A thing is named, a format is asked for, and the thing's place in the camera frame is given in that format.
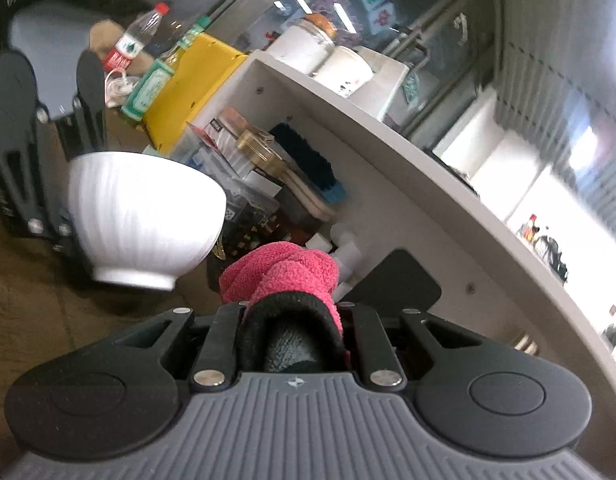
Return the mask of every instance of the green bottle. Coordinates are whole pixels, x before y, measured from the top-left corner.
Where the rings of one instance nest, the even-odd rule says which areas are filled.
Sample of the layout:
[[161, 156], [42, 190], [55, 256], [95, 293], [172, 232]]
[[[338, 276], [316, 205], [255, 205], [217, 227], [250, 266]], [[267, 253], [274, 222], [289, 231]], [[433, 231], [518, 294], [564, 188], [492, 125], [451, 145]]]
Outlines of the green bottle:
[[137, 86], [128, 96], [126, 104], [121, 111], [133, 121], [141, 121], [148, 108], [172, 79], [179, 68], [179, 62], [197, 37], [206, 30], [210, 18], [202, 16], [201, 19], [184, 34], [177, 44], [168, 52], [159, 56], [144, 74]]

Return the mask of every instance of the white cabinet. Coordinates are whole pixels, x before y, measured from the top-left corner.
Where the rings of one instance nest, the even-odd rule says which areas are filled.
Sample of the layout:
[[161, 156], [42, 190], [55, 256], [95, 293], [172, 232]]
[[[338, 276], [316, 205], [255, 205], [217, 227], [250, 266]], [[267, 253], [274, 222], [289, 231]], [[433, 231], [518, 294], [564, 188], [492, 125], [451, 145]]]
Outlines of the white cabinet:
[[194, 123], [205, 126], [228, 105], [266, 130], [287, 121], [330, 161], [348, 192], [339, 219], [369, 247], [359, 277], [403, 247], [441, 286], [432, 313], [505, 342], [528, 332], [543, 357], [592, 393], [584, 458], [616, 454], [616, 363], [560, 282], [475, 195], [408, 140], [265, 52], [253, 53]]

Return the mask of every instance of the white wall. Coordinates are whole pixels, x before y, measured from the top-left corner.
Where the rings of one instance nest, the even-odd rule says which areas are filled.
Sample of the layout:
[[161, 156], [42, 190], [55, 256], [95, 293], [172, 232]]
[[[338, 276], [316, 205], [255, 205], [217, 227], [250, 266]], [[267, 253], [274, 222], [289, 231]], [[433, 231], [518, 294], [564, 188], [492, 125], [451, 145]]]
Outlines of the white wall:
[[615, 317], [609, 314], [616, 305], [616, 242], [613, 235], [557, 177], [543, 173], [508, 226], [516, 230], [531, 214], [537, 223], [557, 240], [568, 266], [566, 291], [577, 303], [597, 332]]
[[512, 231], [531, 214], [541, 227], [548, 225], [568, 266], [565, 289], [601, 332], [616, 323], [609, 313], [616, 305], [613, 235], [549, 169], [542, 171], [533, 146], [495, 123], [495, 104], [494, 90], [486, 90], [449, 132], [450, 145], [446, 140], [437, 153], [470, 176], [482, 202]]
[[515, 132], [509, 131], [470, 182], [484, 205], [505, 221], [542, 167], [539, 152]]
[[494, 120], [497, 94], [488, 87], [435, 148], [446, 163], [472, 177], [506, 135]]

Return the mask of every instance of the logo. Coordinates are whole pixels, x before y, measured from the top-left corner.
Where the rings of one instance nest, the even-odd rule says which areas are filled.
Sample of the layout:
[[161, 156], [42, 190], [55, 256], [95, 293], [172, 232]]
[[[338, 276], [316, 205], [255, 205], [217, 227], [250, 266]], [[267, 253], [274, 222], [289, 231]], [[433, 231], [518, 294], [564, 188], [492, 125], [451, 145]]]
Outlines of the logo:
[[306, 381], [304, 381], [301, 377], [295, 377], [288, 381], [288, 385], [292, 386], [295, 389], [301, 388], [302, 386], [304, 386], [304, 384], [306, 384]]

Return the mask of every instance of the white ceramic bowl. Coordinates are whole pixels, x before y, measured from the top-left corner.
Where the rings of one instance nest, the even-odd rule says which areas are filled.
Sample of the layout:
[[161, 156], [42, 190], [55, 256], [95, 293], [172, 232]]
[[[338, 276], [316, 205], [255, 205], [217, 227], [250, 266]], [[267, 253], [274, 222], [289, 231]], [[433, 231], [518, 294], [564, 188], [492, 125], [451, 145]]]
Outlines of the white ceramic bowl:
[[216, 242], [226, 195], [183, 164], [99, 152], [70, 162], [68, 204], [94, 280], [172, 290]]

